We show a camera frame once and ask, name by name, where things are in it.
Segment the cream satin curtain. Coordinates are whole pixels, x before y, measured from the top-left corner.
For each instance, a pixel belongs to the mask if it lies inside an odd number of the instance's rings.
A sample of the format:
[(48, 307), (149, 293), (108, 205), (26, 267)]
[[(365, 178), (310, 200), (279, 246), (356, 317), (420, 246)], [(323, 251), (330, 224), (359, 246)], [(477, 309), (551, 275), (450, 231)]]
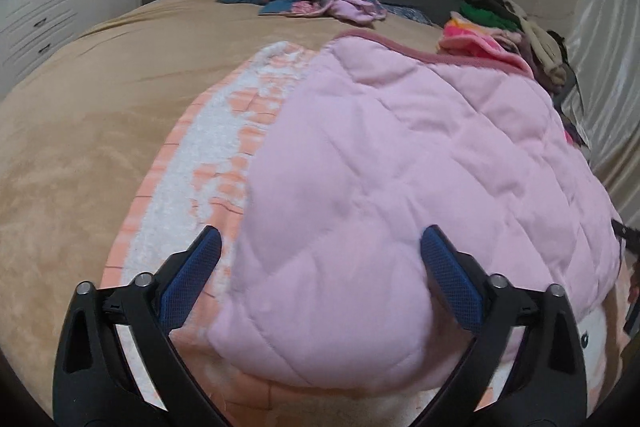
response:
[(563, 108), (622, 220), (639, 225), (639, 0), (578, 0), (567, 39), (577, 91)]

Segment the pink fleece garment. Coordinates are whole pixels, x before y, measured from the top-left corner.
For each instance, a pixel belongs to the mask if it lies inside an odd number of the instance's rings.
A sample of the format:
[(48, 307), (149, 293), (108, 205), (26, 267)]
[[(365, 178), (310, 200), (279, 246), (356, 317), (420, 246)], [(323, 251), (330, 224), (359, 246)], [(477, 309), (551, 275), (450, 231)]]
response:
[(500, 32), (500, 28), (478, 26), (459, 14), (452, 14), (442, 28), (437, 51), (439, 54), (497, 61), (516, 68), (528, 78), (534, 78), (533, 69), (518, 52), (518, 46), (510, 38), (506, 38), (506, 44), (510, 46), (506, 49), (496, 39)]

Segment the pile of folded clothes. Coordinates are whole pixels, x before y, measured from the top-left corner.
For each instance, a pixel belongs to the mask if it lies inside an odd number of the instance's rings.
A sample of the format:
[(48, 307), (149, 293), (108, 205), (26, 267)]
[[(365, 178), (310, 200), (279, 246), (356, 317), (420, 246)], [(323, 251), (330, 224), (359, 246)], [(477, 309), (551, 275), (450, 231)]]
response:
[(568, 142), (578, 147), (586, 145), (576, 124), (562, 109), (570, 91), (577, 87), (577, 77), (568, 60), (564, 37), (554, 30), (542, 28), (510, 0), (462, 0), (459, 9), (451, 13), (450, 18), (452, 14), (459, 14), (478, 26), (500, 28), (500, 35), (496, 39), (506, 49), (510, 48), (506, 38), (518, 46), (518, 52), (533, 69), (533, 80), (548, 93), (554, 109), (560, 115)]

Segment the orange plaid cloud blanket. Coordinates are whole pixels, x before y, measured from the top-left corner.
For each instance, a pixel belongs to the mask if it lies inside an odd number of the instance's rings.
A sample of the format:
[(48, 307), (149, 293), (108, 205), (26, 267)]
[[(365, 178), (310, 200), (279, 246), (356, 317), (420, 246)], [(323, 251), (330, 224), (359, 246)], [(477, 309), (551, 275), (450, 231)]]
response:
[[(402, 426), (437, 388), (388, 392), (295, 387), (241, 371), (208, 340), (230, 288), (250, 162), (309, 63), (321, 52), (288, 42), (267, 46), (203, 92), (177, 121), (132, 202), (104, 271), (124, 283), (154, 270), (205, 225), (222, 236), (222, 257), (174, 339), (204, 390), (242, 426)], [(596, 404), (620, 371), (628, 273), (622, 263), (602, 303), (579, 321), (587, 397)]]

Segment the pink quilted jacket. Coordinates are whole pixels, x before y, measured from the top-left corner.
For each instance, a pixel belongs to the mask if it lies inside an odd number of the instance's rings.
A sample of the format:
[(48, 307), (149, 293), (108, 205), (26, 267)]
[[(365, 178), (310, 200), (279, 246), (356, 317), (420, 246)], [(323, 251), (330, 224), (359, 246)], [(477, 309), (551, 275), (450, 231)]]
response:
[(437, 225), (575, 317), (620, 272), (616, 210), (549, 95), (510, 67), (349, 35), (325, 46), (250, 162), (230, 288), (208, 331), (295, 387), (433, 389), (469, 336), (419, 254)]

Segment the tan bed cover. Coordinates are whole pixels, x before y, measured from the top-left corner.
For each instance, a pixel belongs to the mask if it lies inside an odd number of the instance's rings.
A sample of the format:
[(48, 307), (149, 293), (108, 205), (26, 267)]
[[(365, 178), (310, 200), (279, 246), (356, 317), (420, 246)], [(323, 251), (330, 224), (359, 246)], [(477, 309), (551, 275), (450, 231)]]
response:
[(143, 178), (199, 94), (264, 46), (319, 49), (329, 17), (158, 0), (86, 31), (1, 104), (1, 348), (50, 407), (75, 286), (97, 281)]

